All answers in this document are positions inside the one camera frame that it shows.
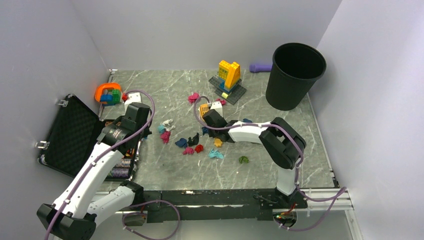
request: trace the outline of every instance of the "gray marble surface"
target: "gray marble surface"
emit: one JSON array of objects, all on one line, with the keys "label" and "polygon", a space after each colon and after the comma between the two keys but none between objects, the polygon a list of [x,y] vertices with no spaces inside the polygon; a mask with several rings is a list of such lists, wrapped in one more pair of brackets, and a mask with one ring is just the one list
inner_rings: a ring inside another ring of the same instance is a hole
[{"label": "gray marble surface", "polygon": [[[155,102],[156,113],[151,131],[140,147],[140,161],[133,181],[145,190],[212,190],[212,189],[257,189],[274,188],[277,183],[277,165],[265,148],[250,142],[225,142],[218,150],[224,159],[211,159],[209,151],[214,148],[214,139],[204,135],[199,144],[204,151],[183,155],[183,148],[174,144],[180,138],[188,139],[196,133],[202,135],[201,125],[193,115],[193,105],[188,96],[199,93],[215,100],[218,96],[208,80],[217,73],[211,70],[144,70],[117,71],[113,82],[122,90],[142,89]],[[224,118],[229,120],[252,120],[262,123],[275,117],[285,119],[305,140],[305,160],[300,170],[302,188],[333,187],[330,168],[318,133],[318,128],[308,98],[305,97],[293,110],[280,111],[271,107],[265,91],[269,73],[250,73],[242,70],[242,85],[247,92],[235,105],[223,106]],[[147,97],[142,97],[150,104]],[[105,107],[102,118],[114,119],[124,114],[124,105]],[[163,144],[157,126],[164,120],[173,119],[176,129],[171,131],[168,144]],[[240,164],[238,158],[247,156],[249,163]],[[115,189],[119,183],[104,182],[99,191]]]}]

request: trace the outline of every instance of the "purple dumbbell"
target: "purple dumbbell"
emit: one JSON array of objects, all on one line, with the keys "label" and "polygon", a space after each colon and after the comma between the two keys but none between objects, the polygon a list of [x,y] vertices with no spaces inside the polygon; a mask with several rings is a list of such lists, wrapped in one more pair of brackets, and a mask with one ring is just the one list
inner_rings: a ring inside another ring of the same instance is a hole
[{"label": "purple dumbbell", "polygon": [[258,72],[271,72],[271,68],[273,67],[272,64],[250,64],[249,71],[251,73],[258,73]]}]

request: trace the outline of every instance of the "black bin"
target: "black bin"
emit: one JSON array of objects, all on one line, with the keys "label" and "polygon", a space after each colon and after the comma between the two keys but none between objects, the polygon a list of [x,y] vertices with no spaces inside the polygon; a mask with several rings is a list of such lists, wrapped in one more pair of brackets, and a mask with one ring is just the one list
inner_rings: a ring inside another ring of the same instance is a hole
[{"label": "black bin", "polygon": [[294,109],[326,67],[323,55],[311,46],[295,42],[279,46],[272,56],[266,100],[278,110]]}]

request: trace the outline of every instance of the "open hard case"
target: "open hard case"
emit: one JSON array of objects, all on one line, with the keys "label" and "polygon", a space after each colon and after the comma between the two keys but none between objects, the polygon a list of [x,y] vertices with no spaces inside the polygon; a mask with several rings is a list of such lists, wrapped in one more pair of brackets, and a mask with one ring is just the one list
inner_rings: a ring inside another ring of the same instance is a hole
[{"label": "open hard case", "polygon": [[[60,109],[47,140],[37,143],[40,164],[75,177],[86,163],[102,129],[112,120],[100,120],[77,96],[58,102]],[[106,181],[130,180],[137,166],[138,144],[128,151],[106,177]]]}]

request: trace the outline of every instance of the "case lid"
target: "case lid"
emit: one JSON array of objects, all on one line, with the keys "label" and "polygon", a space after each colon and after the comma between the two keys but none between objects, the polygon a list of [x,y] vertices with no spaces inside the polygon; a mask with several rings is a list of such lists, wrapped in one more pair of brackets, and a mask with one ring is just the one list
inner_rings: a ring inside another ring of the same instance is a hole
[{"label": "case lid", "polygon": [[77,96],[64,99],[47,138],[46,149],[40,151],[40,163],[75,177],[86,163],[104,123]]}]

